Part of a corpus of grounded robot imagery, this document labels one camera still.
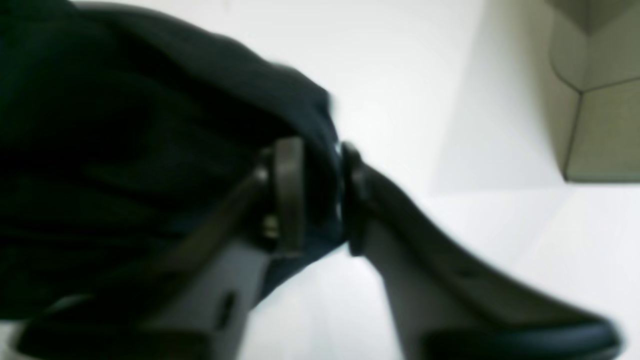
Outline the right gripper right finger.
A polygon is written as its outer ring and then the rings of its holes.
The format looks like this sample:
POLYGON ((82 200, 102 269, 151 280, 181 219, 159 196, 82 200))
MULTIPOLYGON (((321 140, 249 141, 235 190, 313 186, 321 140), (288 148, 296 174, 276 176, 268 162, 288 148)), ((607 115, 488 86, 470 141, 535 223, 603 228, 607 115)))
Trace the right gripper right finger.
POLYGON ((605 317, 544 294, 440 230, 351 143, 341 146, 343 224, 352 256, 382 277, 407 360, 614 360, 605 317))

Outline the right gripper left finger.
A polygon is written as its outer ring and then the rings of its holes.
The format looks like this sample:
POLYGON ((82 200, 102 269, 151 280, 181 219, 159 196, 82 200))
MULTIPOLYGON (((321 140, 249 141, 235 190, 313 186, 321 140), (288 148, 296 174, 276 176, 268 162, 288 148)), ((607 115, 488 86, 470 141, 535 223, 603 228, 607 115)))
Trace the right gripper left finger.
POLYGON ((233 360, 273 257, 306 237, 304 142, 286 137, 198 228, 87 296, 27 322, 28 360, 233 360))

